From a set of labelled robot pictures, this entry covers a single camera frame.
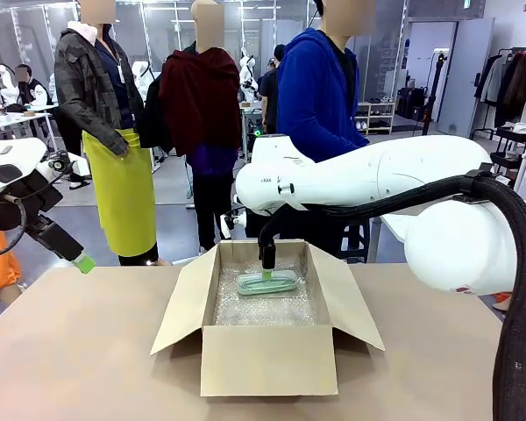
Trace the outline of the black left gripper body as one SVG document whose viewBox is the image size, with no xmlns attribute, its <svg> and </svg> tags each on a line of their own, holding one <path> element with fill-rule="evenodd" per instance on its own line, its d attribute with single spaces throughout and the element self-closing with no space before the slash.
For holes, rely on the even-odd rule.
<svg viewBox="0 0 526 421">
<path fill-rule="evenodd" d="M 75 263 L 83 254 L 83 246 L 60 225 L 48 217 L 30 218 L 25 232 L 59 258 Z"/>
</svg>

